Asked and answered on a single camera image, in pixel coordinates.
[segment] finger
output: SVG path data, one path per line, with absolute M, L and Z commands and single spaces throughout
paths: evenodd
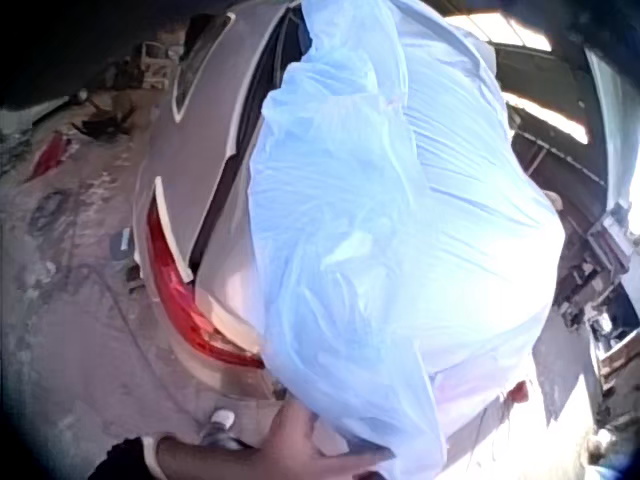
M 318 416 L 289 394 L 280 412 L 280 428 L 297 438 L 311 438 Z
M 386 462 L 392 458 L 394 458 L 393 452 L 386 448 L 358 455 L 346 453 L 335 457 L 317 459 L 315 470 L 318 472 L 319 478 L 353 476 L 367 472 L 379 463 Z

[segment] red object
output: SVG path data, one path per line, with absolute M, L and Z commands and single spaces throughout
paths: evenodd
M 158 296 L 169 321 L 189 345 L 200 353 L 231 365 L 264 368 L 259 356 L 231 343 L 207 319 L 195 302 L 193 287 L 183 282 L 162 230 L 158 205 L 152 201 L 147 214 L 151 271 Z
M 526 380 L 516 383 L 516 386 L 509 390 L 507 398 L 513 403 L 526 403 L 529 401 L 529 387 Z
M 44 175 L 49 170 L 59 167 L 68 145 L 69 140 L 65 138 L 62 133 L 55 132 L 51 140 L 49 140 L 49 144 L 38 157 L 36 164 L 33 166 L 33 171 L 29 178 L 25 180 L 25 183 Z

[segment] black sleeve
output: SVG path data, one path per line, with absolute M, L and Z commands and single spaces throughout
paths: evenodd
M 126 439 L 111 447 L 89 480 L 154 480 L 144 461 L 142 439 Z

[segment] window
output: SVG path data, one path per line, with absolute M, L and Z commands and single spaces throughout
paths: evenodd
M 451 25 L 467 30 L 485 42 L 551 51 L 551 44 L 547 37 L 501 13 L 454 15 L 446 20 Z
M 180 121 L 189 96 L 198 79 L 203 65 L 207 61 L 209 52 L 231 24 L 233 17 L 196 15 L 189 22 L 185 34 L 184 53 L 176 75 L 174 86 L 174 114 L 176 121 Z

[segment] sunlight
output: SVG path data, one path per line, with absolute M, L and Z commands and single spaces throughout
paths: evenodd
M 542 33 L 525 27 L 521 23 L 507 19 L 500 13 L 478 13 L 474 15 L 454 15 L 445 20 L 451 25 L 463 28 L 485 42 L 505 45 L 525 46 L 536 50 L 551 51 L 551 44 Z
M 558 112 L 549 110 L 548 108 L 544 108 L 537 103 L 532 102 L 531 100 L 518 97 L 513 93 L 502 92 L 502 95 L 509 105 L 516 108 L 521 108 L 531 115 L 538 117 L 540 120 L 544 120 L 548 124 L 556 127 L 558 130 L 571 135 L 580 143 L 583 143 L 585 145 L 589 143 L 587 130 L 579 123 L 568 119 Z
M 640 149 L 638 150 L 638 158 L 636 159 L 636 170 L 633 174 L 633 180 L 631 180 L 629 200 L 631 201 L 629 230 L 635 235 L 640 235 Z

